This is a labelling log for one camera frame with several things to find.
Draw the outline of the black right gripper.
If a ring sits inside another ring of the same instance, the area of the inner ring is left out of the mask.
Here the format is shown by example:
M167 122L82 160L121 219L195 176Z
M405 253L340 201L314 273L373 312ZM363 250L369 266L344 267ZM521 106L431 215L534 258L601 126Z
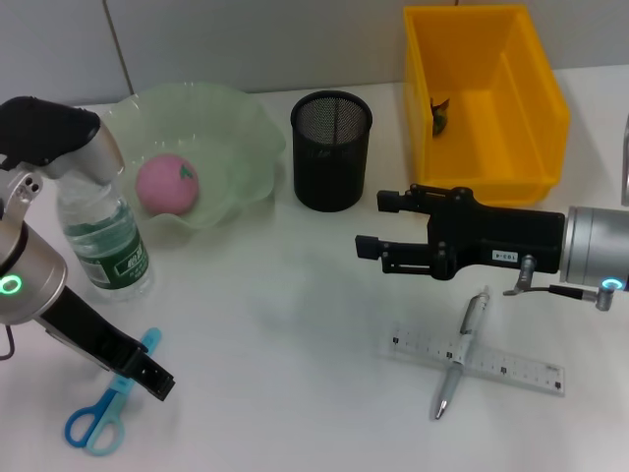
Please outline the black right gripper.
M518 269L526 256L540 272L559 271L565 226L560 212L482 205L463 187L412 184L404 193L378 191L376 199L381 212L429 215L428 244L355 238L357 256L380 260L384 273L450 280L467 266Z

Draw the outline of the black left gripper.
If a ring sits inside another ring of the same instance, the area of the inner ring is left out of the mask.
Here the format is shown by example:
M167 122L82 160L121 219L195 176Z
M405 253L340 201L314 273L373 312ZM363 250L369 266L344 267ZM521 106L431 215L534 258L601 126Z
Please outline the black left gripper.
M141 343L103 318L69 287L37 321L56 339L101 367L129 378L164 401L174 377L155 362Z

